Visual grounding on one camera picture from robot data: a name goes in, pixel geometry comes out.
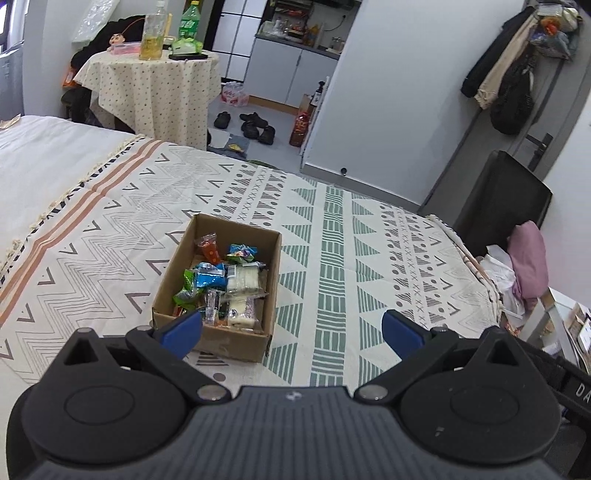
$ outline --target packaged snack bar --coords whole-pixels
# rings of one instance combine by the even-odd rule
[[[228,265],[228,284],[226,291],[233,296],[244,296],[246,294],[256,295],[263,293],[259,282],[259,262]]]
[[[266,293],[261,293],[225,299],[224,302],[228,303],[228,313],[226,315],[228,326],[252,332],[262,332],[261,322],[256,318],[255,302],[265,296],[267,296]]]
[[[222,257],[217,253],[217,241],[216,234],[210,233],[197,240],[197,245],[201,247],[203,256],[207,258],[207,261],[213,265],[222,263]]]

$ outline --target paper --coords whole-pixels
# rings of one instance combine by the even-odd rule
[[[19,114],[16,117],[14,117],[12,120],[6,120],[6,121],[0,120],[0,130],[6,130],[7,128],[10,128],[14,124],[16,124],[20,119],[21,119],[21,115]]]

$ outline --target round table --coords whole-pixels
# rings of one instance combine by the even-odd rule
[[[114,117],[137,134],[205,150],[207,107],[221,90],[217,54],[207,60],[160,60],[138,54],[93,55],[74,81],[92,90],[90,108],[104,127]]]

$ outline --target white bedsheet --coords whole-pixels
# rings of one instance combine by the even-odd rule
[[[133,135],[50,116],[0,131],[0,264],[49,205]]]

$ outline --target red bottle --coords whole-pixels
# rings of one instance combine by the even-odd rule
[[[295,119],[294,129],[291,131],[290,145],[301,147],[310,127],[310,115],[308,112],[302,112]]]

